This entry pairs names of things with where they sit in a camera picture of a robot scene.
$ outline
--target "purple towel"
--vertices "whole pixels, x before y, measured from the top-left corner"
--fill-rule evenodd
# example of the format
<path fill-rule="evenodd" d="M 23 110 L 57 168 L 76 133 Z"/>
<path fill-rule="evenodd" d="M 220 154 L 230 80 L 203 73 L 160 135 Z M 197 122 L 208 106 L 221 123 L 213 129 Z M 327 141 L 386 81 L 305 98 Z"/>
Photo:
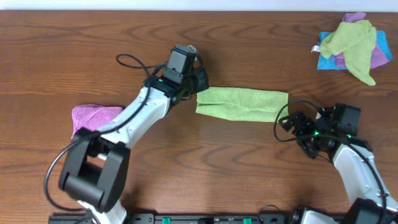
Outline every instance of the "purple towel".
<path fill-rule="evenodd" d="M 361 21 L 365 18 L 365 16 L 366 16 L 365 12 L 346 13 L 343 17 L 343 22 Z M 346 67 L 343 53 L 336 55 L 335 60 L 337 67 L 342 67 L 342 68 Z M 387 62 L 388 58 L 383 54 L 380 47 L 376 45 L 376 47 L 372 51 L 371 68 L 376 68 L 378 66 L 386 64 Z"/>
<path fill-rule="evenodd" d="M 117 106 L 105 107 L 101 105 L 80 105 L 72 110 L 73 134 L 81 127 L 90 131 L 104 126 L 122 112 L 123 108 Z"/>

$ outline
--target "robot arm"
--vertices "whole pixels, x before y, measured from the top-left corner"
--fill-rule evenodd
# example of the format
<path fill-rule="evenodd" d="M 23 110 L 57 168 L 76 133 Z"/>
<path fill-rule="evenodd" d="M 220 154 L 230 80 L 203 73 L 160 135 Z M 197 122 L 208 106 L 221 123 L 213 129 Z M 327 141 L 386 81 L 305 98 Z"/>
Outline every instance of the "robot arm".
<path fill-rule="evenodd" d="M 390 196 L 374 163 L 373 150 L 367 141 L 353 138 L 358 134 L 361 110 L 353 106 L 336 104 L 318 113 L 314 122 L 302 112 L 296 112 L 278 120 L 293 134 L 304 153 L 311 159 L 320 151 L 328 153 L 332 164 L 339 171 L 351 204 L 341 223 L 391 223 L 398 204 Z M 303 210 L 296 223 L 336 223 L 322 212 Z"/>
<path fill-rule="evenodd" d="M 193 64 L 196 59 L 201 65 L 195 68 Z M 180 100 L 208 88 L 203 62 L 191 45 L 176 45 L 162 76 L 150 77 L 144 83 L 148 82 L 152 82 L 150 89 L 143 87 L 138 97 L 121 114 L 96 131 L 103 132 L 124 125 L 117 131 L 76 145 L 69 151 L 62 169 L 58 183 L 60 189 L 93 211 L 102 224 L 122 223 L 126 218 L 126 210 L 119 198 L 126 182 L 130 149 Z M 140 106 L 141 110 L 134 116 Z M 81 128 L 73 139 L 83 139 L 91 134 L 93 132 Z M 88 156 L 105 160 L 104 166 L 88 162 Z"/>

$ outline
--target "blue towel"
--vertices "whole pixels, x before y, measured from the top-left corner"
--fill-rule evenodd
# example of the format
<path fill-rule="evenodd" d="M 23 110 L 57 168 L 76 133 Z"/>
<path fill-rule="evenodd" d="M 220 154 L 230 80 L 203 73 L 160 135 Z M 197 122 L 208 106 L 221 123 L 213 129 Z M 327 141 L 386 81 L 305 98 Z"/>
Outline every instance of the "blue towel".
<path fill-rule="evenodd" d="M 331 32 L 320 32 L 319 38 L 321 41 L 318 43 L 318 45 L 321 45 L 323 39 L 329 34 L 331 34 Z M 378 44 L 384 55 L 388 58 L 388 61 L 391 61 L 393 59 L 393 56 L 390 48 L 388 47 L 386 33 L 383 30 L 376 31 L 376 43 Z M 319 55 L 317 70 L 347 70 L 347 68 L 337 67 L 334 57 L 326 59 L 322 55 Z"/>

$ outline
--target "wood grain surface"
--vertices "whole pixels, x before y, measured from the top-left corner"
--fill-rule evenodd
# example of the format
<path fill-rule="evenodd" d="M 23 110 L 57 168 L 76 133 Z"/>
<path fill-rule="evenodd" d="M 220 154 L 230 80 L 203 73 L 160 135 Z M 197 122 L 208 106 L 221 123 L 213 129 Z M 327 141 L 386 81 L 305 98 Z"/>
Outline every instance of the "wood grain surface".
<path fill-rule="evenodd" d="M 56 212 L 43 194 L 44 174 L 72 134 L 76 105 L 127 106 L 144 80 L 114 60 L 130 53 L 147 65 L 169 58 L 174 44 L 201 53 L 211 86 L 289 93 L 289 101 L 337 102 L 362 108 L 359 136 L 398 197 L 398 61 L 371 70 L 376 86 L 347 71 L 316 71 L 310 49 L 337 12 L 0 12 L 0 223 L 46 223 Z M 398 14 L 367 16 L 398 54 Z M 232 122 L 195 114 L 195 99 L 155 123 L 132 150 L 122 202 L 130 211 L 256 213 L 304 204 L 345 212 L 338 171 L 311 160 L 296 143 L 279 143 L 272 123 Z M 311 110 L 307 105 L 289 109 Z M 50 193 L 59 191 L 62 163 Z"/>

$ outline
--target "folded green towel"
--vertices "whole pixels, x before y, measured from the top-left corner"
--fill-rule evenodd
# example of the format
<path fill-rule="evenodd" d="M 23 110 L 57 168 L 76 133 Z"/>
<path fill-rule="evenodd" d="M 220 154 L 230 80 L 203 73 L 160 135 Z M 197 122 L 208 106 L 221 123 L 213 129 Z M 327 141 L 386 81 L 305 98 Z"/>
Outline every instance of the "folded green towel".
<path fill-rule="evenodd" d="M 274 122 L 287 98 L 279 91 L 210 87 L 197 94 L 197 113 L 230 121 Z M 280 117 L 287 115 L 286 108 Z"/>
<path fill-rule="evenodd" d="M 325 58 L 343 53 L 347 69 L 368 85 L 376 82 L 369 74 L 371 55 L 376 46 L 376 28 L 369 21 L 341 22 L 320 46 Z"/>

